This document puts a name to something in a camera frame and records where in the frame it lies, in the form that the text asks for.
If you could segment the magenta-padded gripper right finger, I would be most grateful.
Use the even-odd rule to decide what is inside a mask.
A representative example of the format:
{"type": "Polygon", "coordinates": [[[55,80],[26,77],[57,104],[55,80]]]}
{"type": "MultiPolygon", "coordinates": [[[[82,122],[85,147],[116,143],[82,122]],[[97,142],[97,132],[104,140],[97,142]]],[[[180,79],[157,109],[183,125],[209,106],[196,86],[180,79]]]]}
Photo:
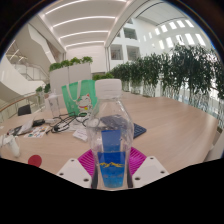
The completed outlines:
{"type": "Polygon", "coordinates": [[[147,157],[135,148],[131,148],[129,158],[128,187],[140,188],[168,175],[155,156],[147,157]]]}

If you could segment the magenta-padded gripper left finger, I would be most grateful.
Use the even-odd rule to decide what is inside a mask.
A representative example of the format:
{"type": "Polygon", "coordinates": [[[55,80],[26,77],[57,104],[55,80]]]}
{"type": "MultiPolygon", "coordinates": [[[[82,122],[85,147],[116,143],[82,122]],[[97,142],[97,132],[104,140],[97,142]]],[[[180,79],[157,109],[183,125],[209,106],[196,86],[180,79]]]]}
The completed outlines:
{"type": "Polygon", "coordinates": [[[58,171],[57,176],[84,188],[97,188],[97,168],[91,150],[78,159],[70,158],[58,171]]]}

